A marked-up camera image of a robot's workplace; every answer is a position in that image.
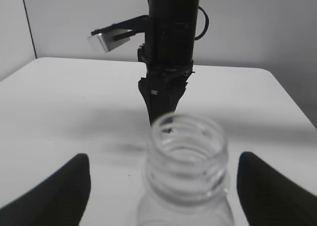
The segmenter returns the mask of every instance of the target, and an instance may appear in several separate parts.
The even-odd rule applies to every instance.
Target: clear plastic bottle
[[[212,120],[167,114],[152,126],[138,226],[233,226],[227,140]]]

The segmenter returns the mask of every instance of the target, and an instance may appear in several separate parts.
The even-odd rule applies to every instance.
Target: white table
[[[317,194],[317,132],[275,78],[251,68],[195,71],[177,112],[213,116],[227,131],[236,225],[247,225],[235,189],[243,151]],[[123,225],[142,188],[145,72],[137,62],[41,58],[0,82],[0,207],[87,153],[92,191],[81,225]]]

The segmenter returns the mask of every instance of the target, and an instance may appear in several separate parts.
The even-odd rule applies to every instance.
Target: white wall
[[[22,0],[0,0],[0,81],[34,59]]]
[[[301,107],[315,112],[316,1],[201,0],[211,26],[196,42],[195,63],[270,70]],[[147,14],[146,0],[26,0],[26,5],[39,57],[137,60],[142,35],[107,55],[93,53],[86,37],[95,28]],[[200,14],[197,32],[203,24]]]

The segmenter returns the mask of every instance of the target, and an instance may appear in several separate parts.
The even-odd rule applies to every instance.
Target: black cylindrical tube
[[[146,49],[155,64],[187,65],[193,59],[199,0],[150,0],[153,39]]]

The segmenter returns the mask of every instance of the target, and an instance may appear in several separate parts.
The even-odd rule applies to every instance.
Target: bottle neck
[[[146,184],[158,200],[198,209],[224,196],[227,141],[213,121],[165,115],[153,125],[148,151]]]

